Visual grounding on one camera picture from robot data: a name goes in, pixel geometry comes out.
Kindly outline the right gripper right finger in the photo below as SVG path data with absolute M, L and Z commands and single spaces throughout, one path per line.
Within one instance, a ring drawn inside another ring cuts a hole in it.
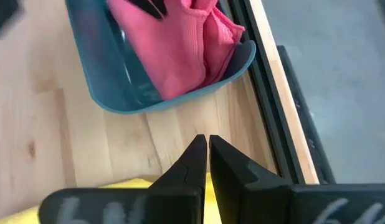
M 385 184 L 291 184 L 220 136 L 209 148 L 222 224 L 385 224 Z

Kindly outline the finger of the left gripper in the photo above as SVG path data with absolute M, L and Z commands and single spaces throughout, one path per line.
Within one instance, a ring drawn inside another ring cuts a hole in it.
M 150 1 L 157 8 L 158 12 L 162 16 L 166 16 L 167 15 L 167 9 L 166 9 L 166 5 L 164 3 L 164 0 L 150 0 Z
M 147 14 L 151 15 L 155 19 L 162 19 L 162 15 L 158 12 L 152 3 L 148 0 L 127 0 L 136 7 L 140 8 L 142 11 L 145 11 Z

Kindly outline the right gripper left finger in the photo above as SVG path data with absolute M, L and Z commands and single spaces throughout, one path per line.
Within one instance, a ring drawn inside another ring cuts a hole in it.
M 40 224 L 203 224 L 207 141 L 197 135 L 147 189 L 73 188 L 46 197 Z

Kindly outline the pink microfiber towel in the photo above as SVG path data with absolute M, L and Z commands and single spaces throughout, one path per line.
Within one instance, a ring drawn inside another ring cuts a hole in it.
M 155 19 L 127 0 L 108 7 L 163 100 L 218 82 L 240 42 L 243 26 L 216 6 L 218 0 L 164 0 Z

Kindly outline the yellow microfiber towel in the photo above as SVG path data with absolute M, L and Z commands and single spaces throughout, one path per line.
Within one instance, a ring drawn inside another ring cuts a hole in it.
M 115 184 L 103 185 L 100 188 L 113 189 L 147 189 L 153 184 L 145 179 L 135 178 Z M 0 219 L 0 224 L 40 224 L 38 217 L 39 206 L 25 209 L 21 212 Z M 204 202 L 204 224 L 221 224 L 221 217 L 210 173 L 206 174 L 206 190 Z

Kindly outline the teal plastic bin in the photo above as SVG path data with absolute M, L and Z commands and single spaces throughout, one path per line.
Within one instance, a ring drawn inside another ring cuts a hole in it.
M 246 40 L 236 47 L 217 83 L 172 100 L 161 100 L 105 0 L 65 0 L 65 5 L 90 96 L 112 113 L 166 110 L 195 100 L 240 77 L 255 57 L 255 42 Z

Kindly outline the black aluminium rig frame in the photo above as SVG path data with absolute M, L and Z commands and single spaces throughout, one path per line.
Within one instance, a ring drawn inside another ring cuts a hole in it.
M 294 184 L 333 184 L 326 158 L 295 71 L 277 45 L 263 0 L 224 0 L 233 20 L 244 26 L 243 40 L 256 44 L 250 84 L 264 120 L 277 174 Z

